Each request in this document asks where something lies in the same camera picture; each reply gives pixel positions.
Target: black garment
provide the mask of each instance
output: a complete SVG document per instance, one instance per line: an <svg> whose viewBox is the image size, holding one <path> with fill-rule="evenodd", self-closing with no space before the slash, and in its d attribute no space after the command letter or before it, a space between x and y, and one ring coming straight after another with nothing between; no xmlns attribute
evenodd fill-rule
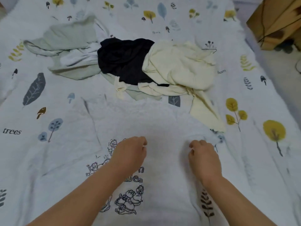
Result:
<svg viewBox="0 0 301 226"><path fill-rule="evenodd" d="M131 85L151 83L153 80L142 71L145 56L153 41L148 39L105 39L97 51L98 65L104 74L119 76L120 82Z"/></svg>

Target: white bedsheet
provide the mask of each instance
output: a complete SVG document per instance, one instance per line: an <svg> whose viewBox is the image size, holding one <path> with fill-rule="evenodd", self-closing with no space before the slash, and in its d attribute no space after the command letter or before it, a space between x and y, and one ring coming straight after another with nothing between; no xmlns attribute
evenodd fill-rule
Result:
<svg viewBox="0 0 301 226"><path fill-rule="evenodd" d="M51 148L51 141L40 141L45 131L50 137L50 123L64 120L74 100L80 97L90 98L104 93L115 95L114 86L101 75L80 81L53 75L47 69L52 65L51 58L23 50L22 40L41 37L51 24L67 23L93 12L107 24L110 34L119 39L147 38L155 42L161 39L190 40L203 49L216 49L219 75L208 95L225 123L226 114L233 117L228 117L231 125L226 124L225 134L216 133L221 139L216 150L222 162L223 175L277 225L300 226L301 133L271 81L256 62L254 53L244 42L239 21L235 16L236 21L232 18L223 20L225 10L233 10L233 4L229 0L133 1L77 0L73 5L69 0L64 0L56 7L51 0L19 0L0 22L0 99L8 96L0 107L0 190L6 194L3 196L5 199L0 201L1 222L5 225L28 223L32 220L31 211L35 203L32 200L46 197L44 193L35 193L36 181L43 174L42 162L36 161L35 156ZM166 14L162 5L158 10L160 2L166 7ZM152 11L156 17L148 19L150 13L144 14L144 11ZM12 76L15 69L18 73ZM23 103L31 84L35 87L38 73L43 73L45 88L36 100ZM266 78L266 82L261 81L261 76ZM124 98L125 101L132 100L126 93ZM231 122L238 122L236 116L239 117L239 114L236 109L233 112L227 108L228 98L234 98L238 110L247 113L246 116L240 112L243 119L239 128ZM187 95L162 98L163 102L180 106L186 112L190 110L191 100ZM40 113L37 119L43 107L46 107L46 112ZM279 136L284 137L277 141L283 157L279 154L277 143L264 132L263 123L267 120L280 122L285 127L285 137L282 127L275 128ZM68 128L63 123L51 138L66 130ZM87 154L93 153L93 147L83 149ZM216 215L220 214L216 206L214 211ZM227 225L227 222L224 220L220 224Z"/></svg>

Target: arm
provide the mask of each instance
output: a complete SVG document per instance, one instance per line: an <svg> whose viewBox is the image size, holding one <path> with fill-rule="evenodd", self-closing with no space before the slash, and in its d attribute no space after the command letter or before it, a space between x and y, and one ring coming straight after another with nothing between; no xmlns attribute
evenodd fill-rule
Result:
<svg viewBox="0 0 301 226"><path fill-rule="evenodd" d="M110 161L27 226L90 226L114 190L141 167L145 137L120 142Z"/></svg>
<svg viewBox="0 0 301 226"><path fill-rule="evenodd" d="M219 156L212 144L194 140L189 147L192 148L188 157L194 175L219 206L230 226L276 226L222 176Z"/></svg>

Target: hand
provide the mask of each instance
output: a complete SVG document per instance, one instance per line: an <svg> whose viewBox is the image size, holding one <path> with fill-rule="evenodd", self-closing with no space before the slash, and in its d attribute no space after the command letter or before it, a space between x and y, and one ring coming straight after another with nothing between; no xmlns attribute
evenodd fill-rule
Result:
<svg viewBox="0 0 301 226"><path fill-rule="evenodd" d="M130 177L142 165L146 157L145 137L131 137L121 141L115 150L108 164L111 164L123 179Z"/></svg>
<svg viewBox="0 0 301 226"><path fill-rule="evenodd" d="M222 166L212 144L205 140L193 140L189 147L188 159L192 172L206 187L212 180L222 177Z"/></svg>

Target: bedsheet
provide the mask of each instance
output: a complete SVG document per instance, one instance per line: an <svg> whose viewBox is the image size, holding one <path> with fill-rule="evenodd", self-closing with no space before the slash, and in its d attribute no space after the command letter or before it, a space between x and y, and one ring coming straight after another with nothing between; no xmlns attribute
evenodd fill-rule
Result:
<svg viewBox="0 0 301 226"><path fill-rule="evenodd" d="M79 81L57 76L47 69L51 58L24 49L23 40L89 13L106 24L110 37L189 40L215 52L218 76L208 95L227 127L225 133L212 130L220 139L215 149L223 175L277 225L300 226L301 133L246 44L230 0L19 0L0 22L1 222L25 225L45 210L33 212L35 199L57 202L63 197L52 199L36 185L51 149L47 140L68 130L63 121L76 100L116 94L102 75ZM124 100L132 98L124 93ZM192 96L163 97L162 102L188 113ZM52 123L60 124L56 128ZM85 157L84 149L80 157ZM75 188L72 179L68 185ZM213 212L203 214L202 224L222 217L215 203Z"/></svg>

